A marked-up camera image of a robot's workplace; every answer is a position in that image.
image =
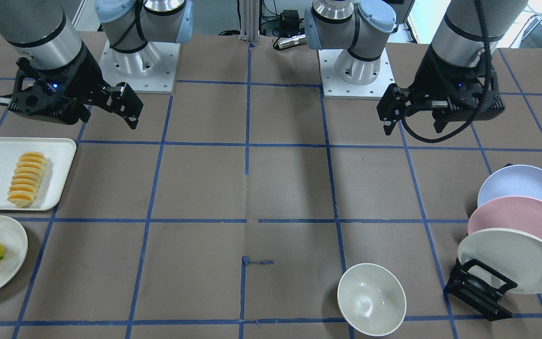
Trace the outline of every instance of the grid line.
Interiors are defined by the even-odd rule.
[[[164,140],[166,138],[166,135],[168,133],[168,122],[170,121],[170,114],[172,110],[172,95],[170,95],[170,98],[168,99],[168,106],[166,110],[166,124],[164,125],[163,134],[161,139],[161,142],[159,143],[159,154],[156,162],[156,170],[154,171],[154,178],[152,183],[152,193],[150,195],[150,203],[148,205],[148,214],[146,215],[146,224],[144,226],[143,230],[143,243],[142,243],[142,249],[139,255],[139,264],[137,266],[137,276],[135,278],[135,287],[133,290],[133,298],[131,299],[131,309],[129,310],[129,320],[127,324],[127,332],[125,333],[125,338],[130,339],[131,337],[131,330],[133,328],[133,320],[135,318],[135,309],[137,306],[137,298],[139,295],[139,287],[142,280],[142,272],[143,272],[143,262],[146,257],[146,249],[148,247],[148,236],[149,236],[149,229],[150,229],[150,223],[152,222],[152,210],[154,206],[154,200],[156,198],[156,189],[158,186],[158,179],[160,174],[160,165],[162,163],[162,157],[164,154]]]
[[[37,255],[37,261],[35,262],[35,268],[32,270],[31,280],[28,283],[28,288],[26,289],[26,294],[24,295],[24,301],[22,302],[22,307],[20,313],[18,314],[18,320],[14,326],[14,332],[12,333],[12,339],[17,339],[18,333],[20,332],[20,326],[24,320],[24,314],[26,313],[26,308],[28,307],[28,301],[31,298],[32,288],[35,285],[35,280],[37,279],[37,274],[39,273],[39,268],[41,266],[41,260],[43,260],[43,253],[45,252],[45,247],[49,240],[49,235],[51,234],[52,226],[54,225],[54,218],[56,217],[56,212],[58,211],[58,205],[54,206],[53,211],[51,212],[51,217],[47,225],[47,230],[45,230],[45,235],[43,236],[43,243],[41,244],[41,249],[39,249],[39,255]]]
[[[480,314],[454,315],[454,320],[484,320]],[[518,313],[514,318],[542,319],[542,313]],[[413,315],[406,316],[404,322],[433,322],[448,321],[447,315]],[[286,323],[344,323],[342,317],[333,318],[260,318],[256,320],[243,319],[150,319],[134,320],[133,326],[150,325],[213,325],[213,324],[286,324]],[[0,321],[0,327],[11,327],[18,324],[15,321]],[[27,326],[127,326],[128,320],[24,320],[21,327]]]
[[[441,289],[445,289],[445,279],[443,277],[442,270],[440,268],[440,263],[438,261],[438,254],[436,253],[436,248],[434,247],[434,240],[432,239],[432,232],[430,231],[430,225],[428,225],[428,220],[426,218],[426,212],[423,208],[422,195],[420,193],[419,185],[417,184],[417,178],[415,177],[415,169],[413,168],[413,161],[411,160],[411,154],[409,153],[409,148],[407,146],[407,138],[405,137],[405,132],[403,131],[403,125],[399,122],[400,137],[403,140],[403,146],[405,147],[405,155],[407,157],[407,162],[409,163],[409,171],[411,172],[411,180],[413,180],[413,187],[415,188],[415,195],[417,195],[417,203],[419,204],[420,213],[422,214],[424,228],[426,229],[426,236],[428,236],[428,242],[430,243],[430,250],[432,251],[432,257],[434,258],[434,265],[436,266],[436,271],[438,273],[438,279],[440,281]],[[443,298],[445,298],[445,305],[447,307],[447,314],[449,315],[449,322],[451,324],[451,330],[453,332],[454,339],[459,339],[457,334],[457,328],[455,326],[453,311],[451,309],[451,304],[449,301],[449,296],[446,292],[443,291]]]
[[[325,115],[325,104],[323,102],[323,87],[319,88],[319,97],[321,103],[321,116],[323,119],[323,136],[325,138],[325,152],[327,154],[327,170],[329,171],[329,187],[332,192],[332,207],[334,210],[334,222],[336,224],[336,234],[338,238],[338,252],[340,253],[340,266],[342,274],[346,272],[346,260],[344,259],[344,243],[342,242],[342,226],[340,225],[340,217],[338,216],[338,202],[336,199],[336,186],[334,182],[334,169],[332,166],[332,150],[329,146],[329,131],[327,129],[327,118]],[[349,338],[355,339],[355,332],[352,326],[349,328]]]

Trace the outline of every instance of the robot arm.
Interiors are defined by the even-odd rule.
[[[396,13],[382,0],[315,0],[305,11],[305,34],[311,49],[343,49],[334,64],[350,84],[374,82],[380,56],[396,23]]]
[[[476,15],[475,2],[482,8],[484,25]],[[406,131],[416,139],[440,142],[453,137],[473,120],[490,120],[503,112],[505,106],[499,97],[490,54],[526,3],[527,0],[453,0],[413,84],[408,88],[391,84],[380,100],[377,109],[385,134],[390,135],[396,123],[402,121]],[[437,133],[448,122],[465,121],[465,124],[437,139],[419,137],[408,128],[405,119],[421,110],[432,110]]]
[[[126,83],[110,86],[62,8],[50,1],[0,0],[0,34],[21,57],[14,92],[0,105],[26,118],[87,122],[84,105],[121,116],[135,129],[143,103]]]

